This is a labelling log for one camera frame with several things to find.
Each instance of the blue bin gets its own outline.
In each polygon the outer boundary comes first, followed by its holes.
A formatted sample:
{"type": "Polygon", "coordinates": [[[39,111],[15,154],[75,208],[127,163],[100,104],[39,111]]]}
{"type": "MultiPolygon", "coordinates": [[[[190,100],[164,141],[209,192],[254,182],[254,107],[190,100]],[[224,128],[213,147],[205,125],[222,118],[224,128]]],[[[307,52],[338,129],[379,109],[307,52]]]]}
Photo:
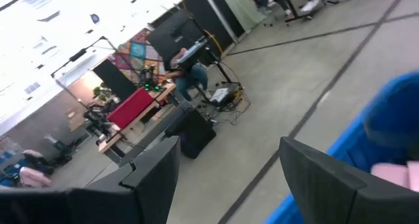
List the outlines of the blue bin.
{"type": "MultiPolygon", "coordinates": [[[[404,164],[408,146],[419,145],[419,73],[390,81],[327,154],[363,171],[377,162],[404,164]]],[[[304,219],[289,195],[266,224],[298,224],[304,219]]]]}

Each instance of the black speaker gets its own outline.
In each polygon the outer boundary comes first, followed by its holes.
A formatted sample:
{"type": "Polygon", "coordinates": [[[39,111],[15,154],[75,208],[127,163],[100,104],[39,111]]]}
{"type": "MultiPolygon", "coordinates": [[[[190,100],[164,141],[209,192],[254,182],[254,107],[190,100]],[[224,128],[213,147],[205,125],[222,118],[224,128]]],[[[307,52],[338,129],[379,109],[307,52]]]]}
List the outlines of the black speaker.
{"type": "Polygon", "coordinates": [[[217,135],[212,129],[212,123],[197,112],[187,109],[184,114],[166,129],[166,136],[181,138],[181,152],[190,159],[196,159],[201,150],[217,135]]]}
{"type": "Polygon", "coordinates": [[[105,60],[93,69],[93,72],[102,79],[103,83],[112,90],[123,102],[130,97],[136,90],[136,86],[130,81],[117,66],[111,61],[105,60]]]}

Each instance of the wooden desk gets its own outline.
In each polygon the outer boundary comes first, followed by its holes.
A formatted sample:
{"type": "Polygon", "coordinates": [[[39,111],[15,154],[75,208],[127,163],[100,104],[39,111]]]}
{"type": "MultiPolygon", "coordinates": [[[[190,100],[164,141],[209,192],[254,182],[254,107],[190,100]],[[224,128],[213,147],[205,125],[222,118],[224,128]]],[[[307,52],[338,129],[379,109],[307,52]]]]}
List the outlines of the wooden desk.
{"type": "MultiPolygon", "coordinates": [[[[168,97],[173,90],[176,89],[176,85],[174,83],[168,83],[164,86],[166,89],[163,92],[149,92],[150,96],[153,98],[156,98],[158,102],[164,100],[166,97],[168,97]]],[[[172,99],[172,103],[177,105],[178,102],[172,99]]],[[[149,105],[144,111],[142,111],[132,122],[129,123],[128,126],[120,130],[120,133],[113,132],[112,136],[114,136],[110,141],[103,141],[99,144],[99,153],[105,153],[109,149],[112,149],[116,154],[119,156],[123,156],[124,152],[121,151],[115,144],[123,137],[125,133],[129,131],[135,124],[137,124],[149,111],[151,111],[154,107],[159,106],[159,104],[156,101],[153,101],[151,105],[149,105]]]]}

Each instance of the red cushion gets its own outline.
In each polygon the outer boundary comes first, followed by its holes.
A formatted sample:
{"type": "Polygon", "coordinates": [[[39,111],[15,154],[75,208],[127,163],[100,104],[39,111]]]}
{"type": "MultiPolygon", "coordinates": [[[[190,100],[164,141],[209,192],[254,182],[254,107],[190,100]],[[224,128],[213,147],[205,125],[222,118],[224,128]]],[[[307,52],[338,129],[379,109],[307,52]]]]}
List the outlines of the red cushion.
{"type": "Polygon", "coordinates": [[[107,118],[109,121],[115,123],[120,129],[123,129],[151,105],[153,100],[154,99],[150,94],[141,87],[112,111],[107,118]]]}

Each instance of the floor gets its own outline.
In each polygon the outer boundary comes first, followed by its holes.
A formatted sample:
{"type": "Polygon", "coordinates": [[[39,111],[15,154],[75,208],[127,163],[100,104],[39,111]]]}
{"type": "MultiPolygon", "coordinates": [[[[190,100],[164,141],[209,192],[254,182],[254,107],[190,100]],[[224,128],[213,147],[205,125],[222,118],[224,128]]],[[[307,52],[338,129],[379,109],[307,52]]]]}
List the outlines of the floor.
{"type": "MultiPolygon", "coordinates": [[[[326,151],[383,84],[417,69],[418,13],[417,0],[351,0],[311,21],[252,31],[223,60],[251,107],[236,125],[217,125],[196,160],[181,159],[168,223],[263,223],[289,194],[272,156],[280,137],[326,151]]],[[[55,179],[60,186],[83,186],[116,169],[91,146],[80,150],[74,160],[85,164],[66,171],[81,175],[55,179]]]]}

